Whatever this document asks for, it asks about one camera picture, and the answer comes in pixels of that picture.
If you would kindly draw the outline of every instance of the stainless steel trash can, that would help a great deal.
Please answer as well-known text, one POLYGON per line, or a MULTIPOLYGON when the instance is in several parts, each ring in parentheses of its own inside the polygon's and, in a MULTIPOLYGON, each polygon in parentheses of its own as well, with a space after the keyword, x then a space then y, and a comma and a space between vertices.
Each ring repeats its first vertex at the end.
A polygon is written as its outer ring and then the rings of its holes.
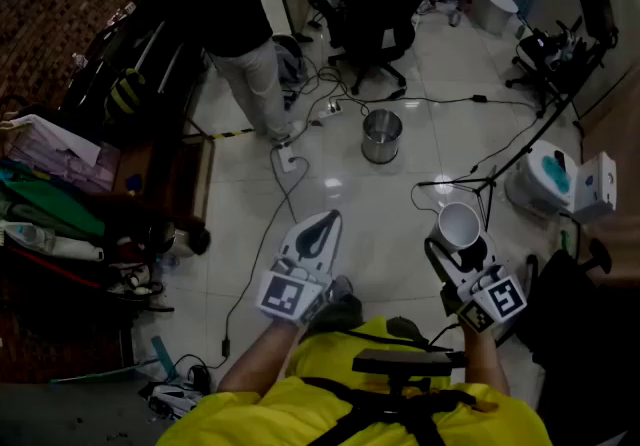
POLYGON ((375 110, 362 123, 362 154, 371 163, 389 163, 398 154, 402 121, 390 110, 375 110))

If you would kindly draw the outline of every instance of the black office chair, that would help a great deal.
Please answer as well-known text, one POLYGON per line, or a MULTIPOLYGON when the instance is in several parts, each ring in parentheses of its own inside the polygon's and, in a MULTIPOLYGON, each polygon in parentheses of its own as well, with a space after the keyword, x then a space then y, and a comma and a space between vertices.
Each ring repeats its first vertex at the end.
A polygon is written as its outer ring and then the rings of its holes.
POLYGON ((353 95, 360 91, 360 84, 368 70, 377 65, 388 71, 400 87, 406 87, 406 79, 389 62, 402 57, 415 39, 411 18, 423 0, 342 0, 331 7, 326 0, 310 0, 311 5, 327 19, 331 34, 331 46, 344 47, 345 53, 329 57, 329 65, 348 60, 360 65, 353 95), (382 48, 384 32, 393 30, 396 45, 382 48))

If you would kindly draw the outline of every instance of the light stand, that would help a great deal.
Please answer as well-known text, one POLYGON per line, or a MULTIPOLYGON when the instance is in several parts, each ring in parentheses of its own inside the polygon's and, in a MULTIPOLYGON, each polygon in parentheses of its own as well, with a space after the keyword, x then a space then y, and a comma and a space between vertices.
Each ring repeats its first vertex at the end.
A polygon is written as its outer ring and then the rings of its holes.
POLYGON ((544 123, 542 128, 538 130, 538 132, 533 136, 533 138, 529 142, 526 143, 526 145, 518 152, 518 154, 516 154, 513 158, 511 158, 511 160, 509 160, 505 165, 503 165, 502 168, 500 168, 497 172, 494 172, 491 175, 486 176, 484 178, 468 178, 465 176, 462 178, 454 179, 453 181, 424 181, 424 182, 418 183, 418 186, 423 187, 423 186, 435 186, 435 185, 450 185, 450 186, 453 186, 454 188, 459 188, 460 190, 474 193, 478 199, 478 206, 480 208, 480 215, 482 216, 482 223, 484 225, 484 230, 487 231, 489 229, 489 219, 491 218, 491 203, 493 201, 493 189, 496 186, 496 181, 498 180, 498 178, 502 176, 502 174, 504 174, 507 170, 509 170, 522 156, 527 154, 531 149, 531 147, 533 146, 533 144, 535 144, 542 137, 542 135, 544 135, 545 132, 551 127, 551 125, 556 121, 556 119, 558 119, 558 117, 562 115, 562 113, 567 108, 567 106, 573 101, 575 96, 578 94, 578 92, 582 88, 582 85, 584 85, 584 83, 587 81, 589 76, 591 76, 591 73, 595 70, 595 68, 598 65, 600 65, 607 50, 609 50, 610 48, 613 48, 615 44, 616 44, 615 33, 612 34, 612 36, 608 39, 605 39, 603 41, 596 41, 596 43, 593 45, 593 47, 590 50, 591 58, 587 62, 587 65, 585 67, 584 78, 582 79, 580 84, 576 85, 575 90, 571 94, 568 94, 563 101, 561 101, 556 105, 556 111, 549 118, 549 120, 546 123, 544 123), (460 183, 482 183, 482 184, 477 188, 473 188, 460 183), (487 187, 489 188, 489 204, 487 206, 487 210, 485 213, 485 207, 484 207, 484 202, 482 201, 481 193, 487 187))

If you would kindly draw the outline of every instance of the shoe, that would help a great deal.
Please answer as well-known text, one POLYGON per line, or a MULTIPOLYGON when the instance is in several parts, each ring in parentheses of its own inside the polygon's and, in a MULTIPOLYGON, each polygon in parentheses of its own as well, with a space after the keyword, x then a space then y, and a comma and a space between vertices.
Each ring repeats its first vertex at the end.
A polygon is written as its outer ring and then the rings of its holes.
POLYGON ((347 295, 353 295, 353 285, 346 275, 339 275, 329 288, 329 301, 337 302, 347 295))
POLYGON ((425 14, 429 14, 430 12, 436 12, 438 9, 436 8, 436 3, 431 0, 425 0, 422 2, 420 7, 418 7, 418 15, 424 16, 425 14))
POLYGON ((271 137, 271 143, 277 146, 285 142, 293 142, 304 133, 304 123, 302 121, 293 121, 289 124, 289 129, 289 133, 284 137, 271 137))
POLYGON ((462 11, 458 8, 453 9, 451 14, 449 14, 449 26, 456 27, 462 21, 462 11))

